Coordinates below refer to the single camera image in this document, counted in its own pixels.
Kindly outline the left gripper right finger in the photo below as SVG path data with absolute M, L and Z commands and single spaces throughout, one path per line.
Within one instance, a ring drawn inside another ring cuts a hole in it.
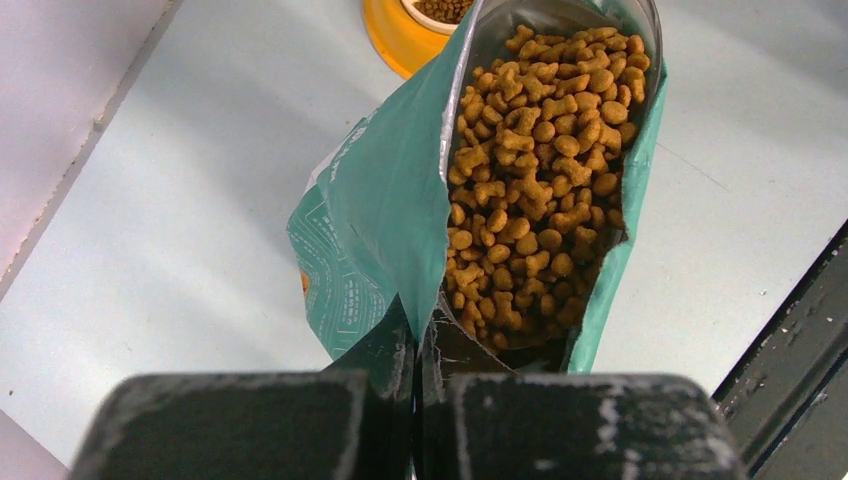
M 435 312 L 420 348 L 424 479 L 742 479 L 709 396 L 674 375 L 518 373 Z

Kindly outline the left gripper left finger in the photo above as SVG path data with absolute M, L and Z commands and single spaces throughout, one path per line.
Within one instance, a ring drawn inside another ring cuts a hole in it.
M 161 374 L 119 384 L 73 479 L 407 479 L 414 339 L 399 299 L 318 372 Z

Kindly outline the green pet food bag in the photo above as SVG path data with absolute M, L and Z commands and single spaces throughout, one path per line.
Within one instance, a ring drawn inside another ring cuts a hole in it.
M 626 229 L 605 257 L 562 368 L 587 373 L 629 260 L 650 178 L 667 86 L 652 1 L 478 1 L 437 55 L 358 121 L 312 172 L 287 233 L 307 285 L 307 321 L 332 358 L 368 334 L 399 299 L 421 339 L 448 248 L 449 156 L 460 92 L 476 66 L 506 53 L 525 24 L 545 34 L 612 25 L 642 34 L 653 56 L 642 125 L 624 161 Z

